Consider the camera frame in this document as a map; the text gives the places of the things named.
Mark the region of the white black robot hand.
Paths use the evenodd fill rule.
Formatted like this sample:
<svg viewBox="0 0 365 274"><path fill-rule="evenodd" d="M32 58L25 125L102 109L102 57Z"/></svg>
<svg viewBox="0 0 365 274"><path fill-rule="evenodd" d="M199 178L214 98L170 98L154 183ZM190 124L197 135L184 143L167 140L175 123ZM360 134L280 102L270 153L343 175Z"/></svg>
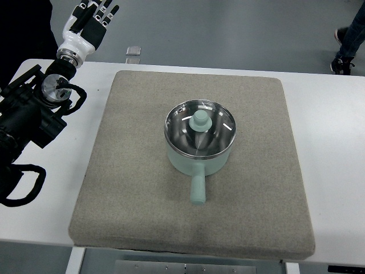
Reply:
<svg viewBox="0 0 365 274"><path fill-rule="evenodd" d="M79 68L101 45L107 27L119 10L112 1L80 1L66 22L56 57Z"/></svg>

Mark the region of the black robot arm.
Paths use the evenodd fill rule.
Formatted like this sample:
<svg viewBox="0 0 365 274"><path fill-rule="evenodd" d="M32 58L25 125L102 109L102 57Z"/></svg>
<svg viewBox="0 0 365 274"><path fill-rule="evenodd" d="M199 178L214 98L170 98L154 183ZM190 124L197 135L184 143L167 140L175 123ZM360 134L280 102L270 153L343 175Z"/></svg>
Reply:
<svg viewBox="0 0 365 274"><path fill-rule="evenodd" d="M46 72L35 65L1 91L1 204L20 207L40 193L46 170L33 164L15 164L25 147L35 143L44 148L67 123L63 116L81 108L87 93L70 83L76 65L67 58L56 59ZM34 172L32 190L23 198L9 199L25 172Z"/></svg>

